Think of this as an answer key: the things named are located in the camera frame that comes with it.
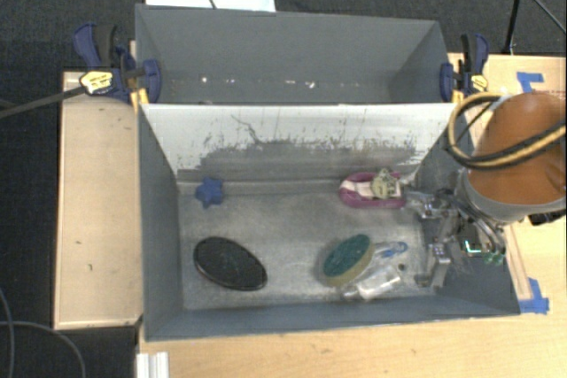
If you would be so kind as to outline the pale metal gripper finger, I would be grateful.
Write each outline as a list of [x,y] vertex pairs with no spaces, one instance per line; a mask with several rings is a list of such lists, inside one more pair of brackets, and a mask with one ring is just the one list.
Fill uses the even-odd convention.
[[439,219],[443,215],[443,210],[436,206],[438,199],[431,194],[409,191],[406,193],[406,208],[415,212],[416,215],[423,219]]
[[415,276],[420,289],[441,289],[444,287],[452,258],[446,245],[429,245],[426,251],[424,271]]

